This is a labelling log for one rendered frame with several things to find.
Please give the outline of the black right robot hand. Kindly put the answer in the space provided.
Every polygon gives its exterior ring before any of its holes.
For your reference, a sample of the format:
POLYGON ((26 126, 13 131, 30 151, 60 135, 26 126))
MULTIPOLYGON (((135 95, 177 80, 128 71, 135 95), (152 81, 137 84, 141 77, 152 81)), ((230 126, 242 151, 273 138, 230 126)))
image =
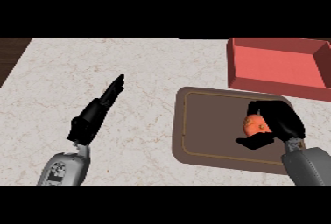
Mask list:
POLYGON ((264 147, 280 139, 286 151, 298 150, 305 138, 305 128, 291 106, 283 101, 251 101, 246 109, 248 116, 259 116, 268 131, 258 130, 246 138, 236 138, 234 142, 249 150, 264 147))

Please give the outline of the brown tray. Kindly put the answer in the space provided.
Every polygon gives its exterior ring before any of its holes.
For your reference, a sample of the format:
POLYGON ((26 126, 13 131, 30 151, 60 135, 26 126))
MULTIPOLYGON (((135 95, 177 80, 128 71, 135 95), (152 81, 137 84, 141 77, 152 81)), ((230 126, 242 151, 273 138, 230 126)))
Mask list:
POLYGON ((279 100, 274 94, 181 87, 175 94, 171 153, 184 164, 285 175, 285 145, 274 140, 257 150, 234 142, 243 136, 248 103, 279 100))

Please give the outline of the red open box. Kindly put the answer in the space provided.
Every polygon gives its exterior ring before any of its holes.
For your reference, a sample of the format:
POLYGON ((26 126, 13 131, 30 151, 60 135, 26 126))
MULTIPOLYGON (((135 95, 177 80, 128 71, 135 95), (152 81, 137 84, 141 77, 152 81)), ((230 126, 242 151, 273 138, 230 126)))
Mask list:
POLYGON ((227 87, 331 102, 331 43, 305 38, 230 38, 227 87))

